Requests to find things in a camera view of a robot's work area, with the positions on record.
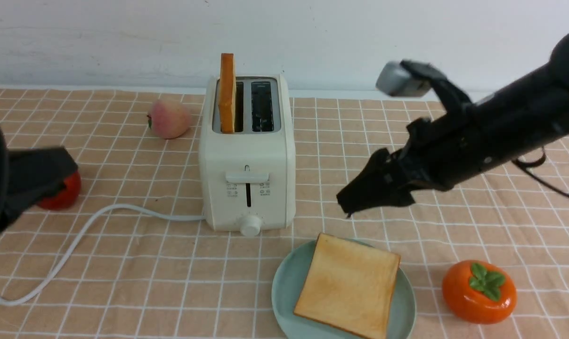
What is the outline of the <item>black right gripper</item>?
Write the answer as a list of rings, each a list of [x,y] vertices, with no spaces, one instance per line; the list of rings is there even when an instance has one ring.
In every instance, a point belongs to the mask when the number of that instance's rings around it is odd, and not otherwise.
[[[436,120],[420,118],[408,125],[408,140],[392,154],[380,148],[369,157],[355,182],[336,195],[348,218],[381,207],[408,207],[411,191],[448,191],[478,176],[478,127],[475,106],[447,112]]]

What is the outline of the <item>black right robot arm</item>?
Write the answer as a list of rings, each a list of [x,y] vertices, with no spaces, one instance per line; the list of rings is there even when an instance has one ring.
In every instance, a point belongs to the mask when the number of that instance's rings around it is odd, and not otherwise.
[[[569,135],[569,33],[549,61],[478,102],[436,67],[410,59],[388,64],[386,94],[437,94],[445,113],[408,125],[407,144],[377,151],[354,179],[386,193],[447,191],[491,168]]]

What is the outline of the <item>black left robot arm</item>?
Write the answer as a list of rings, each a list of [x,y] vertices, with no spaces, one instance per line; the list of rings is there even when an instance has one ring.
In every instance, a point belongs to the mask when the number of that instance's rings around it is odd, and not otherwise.
[[[337,202],[347,216],[414,204],[411,191],[388,178],[393,161],[386,161],[387,155],[386,149],[376,152],[364,171],[338,192]],[[65,181],[78,170],[63,146],[9,150],[0,128],[0,234],[30,207],[65,192]]]

